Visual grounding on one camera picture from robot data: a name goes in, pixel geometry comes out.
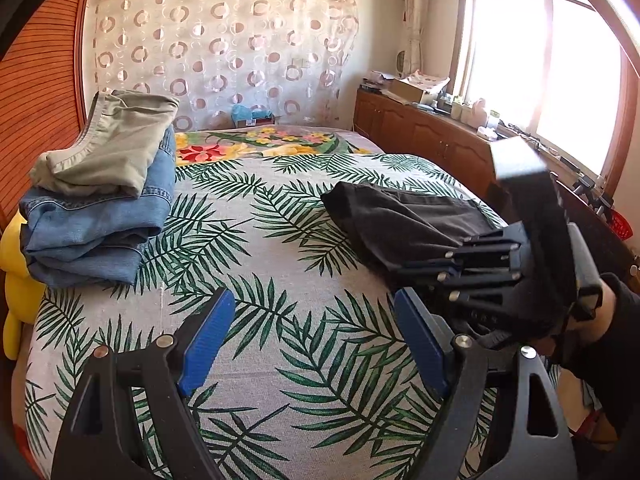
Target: bright window pane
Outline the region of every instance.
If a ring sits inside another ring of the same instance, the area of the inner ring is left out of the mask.
[[[538,134],[600,174],[620,97],[620,45],[593,10],[554,0],[551,70]]]
[[[466,98],[527,128],[540,98],[545,0],[476,0],[473,66]]]

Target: floral blanket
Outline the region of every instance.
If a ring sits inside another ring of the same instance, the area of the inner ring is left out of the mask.
[[[171,215],[134,285],[45,293],[26,383],[29,444],[44,474],[92,350],[145,347],[226,286],[236,318],[204,386],[187,399],[223,475],[404,478],[439,405],[417,375],[388,289],[322,206],[320,195],[341,180],[469,199],[504,225],[413,155],[262,156],[178,168]],[[462,476],[478,464],[494,402],[487,391]],[[170,478],[144,392],[135,392],[135,407],[150,466]]]
[[[176,164],[235,158],[321,153],[382,153],[354,132],[306,126],[259,126],[237,130],[176,133]]]

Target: beige pants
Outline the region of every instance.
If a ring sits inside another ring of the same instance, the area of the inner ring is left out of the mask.
[[[31,182],[71,196],[123,191],[139,197],[178,104],[172,97],[133,90],[98,92],[76,142],[41,154],[29,173]]]

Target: red basket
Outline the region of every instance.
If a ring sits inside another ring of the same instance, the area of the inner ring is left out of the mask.
[[[611,230],[617,234],[621,240],[628,240],[634,235],[634,230],[619,212],[615,209],[611,210],[611,222],[609,222]]]

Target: yellow plush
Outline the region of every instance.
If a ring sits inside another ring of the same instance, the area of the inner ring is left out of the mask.
[[[26,220],[16,213],[0,238],[0,269],[6,272],[4,297],[9,313],[2,330],[4,354],[12,360],[18,358],[22,323],[33,324],[45,285],[34,280],[27,270],[27,262],[20,252],[20,226]]]

